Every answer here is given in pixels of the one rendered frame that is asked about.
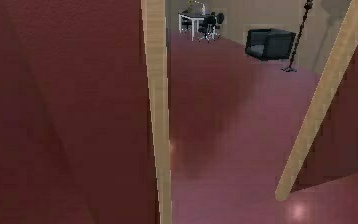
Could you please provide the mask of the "black floor lamp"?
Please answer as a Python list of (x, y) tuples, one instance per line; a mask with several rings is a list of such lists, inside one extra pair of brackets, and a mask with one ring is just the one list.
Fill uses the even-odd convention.
[(296, 56), (296, 53), (297, 53), (297, 50), (298, 50), (298, 47), (299, 47), (300, 39), (301, 39), (302, 34), (303, 34), (305, 23), (306, 23), (306, 20), (308, 18), (308, 13), (312, 9), (312, 7), (313, 7), (313, 0), (306, 0), (306, 2), (304, 4), (304, 14), (303, 14), (303, 17), (302, 17), (302, 22), (301, 22), (301, 24), (299, 26), (299, 32), (298, 32), (298, 35), (296, 37), (296, 41), (295, 41), (295, 44), (294, 44), (294, 47), (293, 47), (293, 50), (292, 50), (292, 54), (291, 54), (291, 58), (289, 60), (288, 66), (283, 68), (284, 72), (296, 72), (296, 69), (293, 67), (293, 64), (294, 64), (295, 56)]

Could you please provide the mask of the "black office chair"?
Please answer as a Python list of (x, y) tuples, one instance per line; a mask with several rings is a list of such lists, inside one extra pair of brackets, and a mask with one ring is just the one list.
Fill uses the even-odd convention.
[(214, 38), (216, 26), (216, 18), (213, 15), (207, 16), (202, 23), (202, 26), (198, 28), (198, 32), (202, 34), (202, 37), (198, 38), (198, 41), (206, 40), (209, 42)]
[(223, 22), (224, 22), (224, 19), (225, 19), (225, 17), (224, 17), (224, 14), (223, 14), (223, 13), (218, 13), (218, 14), (216, 15), (215, 35), (216, 35), (217, 37), (220, 37), (220, 36), (221, 36), (221, 34), (219, 33), (219, 31), (220, 31), (221, 26), (222, 26), (222, 24), (223, 24)]

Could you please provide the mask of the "white desk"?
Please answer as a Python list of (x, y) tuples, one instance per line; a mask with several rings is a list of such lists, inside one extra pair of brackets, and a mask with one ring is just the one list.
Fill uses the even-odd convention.
[(194, 40), (195, 33), (197, 32), (198, 28), (200, 27), (200, 22), (203, 21), (205, 18), (206, 18), (205, 15), (200, 15), (200, 14), (179, 13), (178, 14), (179, 32), (183, 31), (183, 28), (182, 28), (183, 19), (189, 20), (191, 22), (191, 39)]

